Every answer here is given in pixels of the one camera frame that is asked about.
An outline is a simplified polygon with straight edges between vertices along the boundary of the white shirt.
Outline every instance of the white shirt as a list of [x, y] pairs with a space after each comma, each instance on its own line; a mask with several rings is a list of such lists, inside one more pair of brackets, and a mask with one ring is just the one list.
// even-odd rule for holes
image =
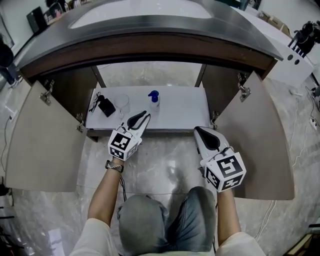
[[[168, 251], [162, 256], [208, 256], [209, 252]], [[230, 236], [216, 251], [216, 256], [266, 256], [256, 240], [239, 232]], [[86, 221], [81, 237], [70, 256], [119, 256], [110, 227], [95, 218]], [[156, 253], [144, 256], [159, 256]]]

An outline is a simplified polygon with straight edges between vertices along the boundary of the hand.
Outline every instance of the hand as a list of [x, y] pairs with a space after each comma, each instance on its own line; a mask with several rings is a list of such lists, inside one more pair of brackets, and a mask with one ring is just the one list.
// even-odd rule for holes
[[121, 166], [125, 165], [125, 161], [123, 161], [123, 160], [121, 160], [119, 158], [116, 158], [116, 157], [114, 157], [112, 159], [111, 163], [113, 163], [115, 165], [121, 165]]

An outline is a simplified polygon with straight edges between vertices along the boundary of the floor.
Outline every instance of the floor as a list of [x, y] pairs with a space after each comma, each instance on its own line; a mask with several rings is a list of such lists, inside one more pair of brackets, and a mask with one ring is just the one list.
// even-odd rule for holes
[[[167, 69], [165, 63], [114, 65], [118, 67], [113, 64], [100, 67], [101, 75], [109, 86], [138, 85], [135, 79], [141, 84], [145, 81], [145, 85], [157, 82], [162, 85], [193, 86], [197, 79], [197, 76], [190, 75], [196, 69], [186, 64], [176, 63], [175, 67], [170, 63]], [[294, 165], [295, 198], [276, 202], [236, 198], [236, 207], [241, 229], [249, 235], [255, 237], [262, 229], [262, 222], [267, 223], [257, 241], [267, 256], [281, 256], [320, 216], [320, 134], [309, 124], [312, 103], [304, 85], [298, 90], [303, 97], [295, 97], [289, 94], [288, 85], [268, 79], [265, 84], [286, 132]], [[305, 85], [313, 87], [310, 79]], [[12, 114], [6, 107], [18, 110], [27, 93], [28, 86], [25, 84], [13, 90], [8, 89], [7, 85], [0, 92], [0, 151], [4, 148], [5, 123]], [[313, 115], [320, 120], [317, 110]], [[8, 123], [7, 141], [10, 140], [14, 121]], [[6, 197], [0, 197], [0, 206], [5, 206], [0, 209], [0, 216], [15, 216], [11, 220], [1, 220], [1, 226], [25, 247], [26, 255], [70, 254], [86, 221], [92, 195], [105, 173], [105, 162], [111, 158], [107, 143], [107, 137], [98, 143], [89, 139], [85, 141], [75, 192], [14, 189], [14, 207], [8, 206]], [[194, 186], [207, 185], [197, 170], [199, 161], [192, 136], [162, 134], [144, 137], [139, 150], [125, 164], [123, 178], [127, 197], [151, 195], [169, 208], [173, 219], [185, 194]], [[123, 195], [119, 187], [116, 205], [121, 203]], [[116, 218], [112, 219], [111, 232], [119, 253], [123, 254]]]

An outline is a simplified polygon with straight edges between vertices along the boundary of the jeans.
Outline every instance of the jeans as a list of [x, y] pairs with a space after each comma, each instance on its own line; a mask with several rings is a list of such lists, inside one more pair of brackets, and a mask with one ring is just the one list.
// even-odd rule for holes
[[145, 195], [130, 197], [118, 209], [122, 246], [131, 256], [171, 251], [209, 252], [215, 235], [216, 210], [212, 192], [194, 187], [178, 216], [168, 225], [168, 210]]

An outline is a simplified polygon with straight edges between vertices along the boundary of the open cabinet door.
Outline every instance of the open cabinet door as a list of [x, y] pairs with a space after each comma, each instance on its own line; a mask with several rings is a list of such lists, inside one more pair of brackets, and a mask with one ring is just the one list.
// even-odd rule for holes
[[14, 127], [6, 165], [8, 188], [73, 192], [76, 190], [86, 129], [37, 81], [26, 97]]
[[277, 109], [255, 72], [244, 87], [251, 94], [241, 102], [239, 91], [215, 121], [217, 131], [240, 153], [247, 171], [235, 196], [291, 200], [295, 197], [292, 165]]

